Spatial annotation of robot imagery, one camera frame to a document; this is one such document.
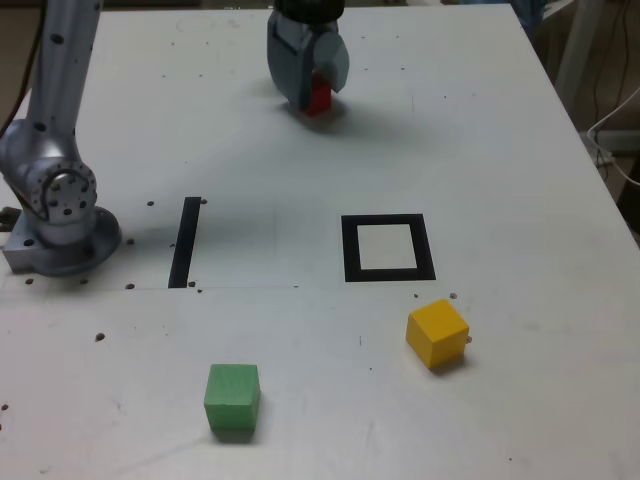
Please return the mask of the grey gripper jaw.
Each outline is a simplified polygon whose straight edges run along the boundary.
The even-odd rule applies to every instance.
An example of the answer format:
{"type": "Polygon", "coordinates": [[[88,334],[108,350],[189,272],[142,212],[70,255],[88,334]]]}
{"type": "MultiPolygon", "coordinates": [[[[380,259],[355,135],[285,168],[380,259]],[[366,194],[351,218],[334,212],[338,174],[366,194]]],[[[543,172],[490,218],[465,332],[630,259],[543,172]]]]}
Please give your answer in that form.
{"type": "Polygon", "coordinates": [[[320,25],[291,20],[272,11],[267,23],[267,61],[271,78],[289,104],[298,111],[312,102],[313,49],[320,25]]]}
{"type": "Polygon", "coordinates": [[[338,93],[346,85],[349,74],[349,54],[338,32],[326,31],[315,42],[313,48],[314,72],[329,82],[338,93]]]}

